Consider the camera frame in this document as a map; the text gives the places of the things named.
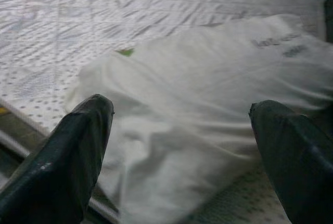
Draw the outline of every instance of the mattress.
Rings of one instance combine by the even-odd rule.
[[[285,13],[321,35],[317,0],[0,0],[0,103],[49,133],[65,115],[73,79],[103,52],[199,25]],[[244,178],[207,207],[210,218],[199,211],[189,221],[288,223],[264,172]]]

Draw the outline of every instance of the white pillow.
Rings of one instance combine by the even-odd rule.
[[[178,223],[259,159],[248,117],[277,100],[303,114],[333,100],[333,49],[294,16],[199,27],[85,67],[71,110],[100,93],[114,124],[99,184],[124,224]]]

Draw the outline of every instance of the green tag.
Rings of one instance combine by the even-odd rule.
[[[119,51],[117,51],[117,52],[119,52],[121,55],[124,55],[124,56],[129,57],[129,56],[131,56],[132,53],[134,52],[134,48],[132,48],[132,49],[128,49],[128,50],[119,50]]]

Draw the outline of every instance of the patterned bed sheet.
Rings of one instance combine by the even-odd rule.
[[[0,0],[0,99],[48,132],[65,115],[63,100],[81,67],[101,53],[199,25],[285,13],[320,34],[317,0]],[[222,210],[211,206],[210,219],[195,214],[191,222],[288,223],[262,171],[235,185],[215,200]]]

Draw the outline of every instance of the pillowcase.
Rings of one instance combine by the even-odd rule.
[[[311,115],[333,100],[333,49],[290,15],[193,28],[105,53],[80,72],[115,109],[99,185],[120,223],[178,223],[259,160],[248,112],[271,99]]]

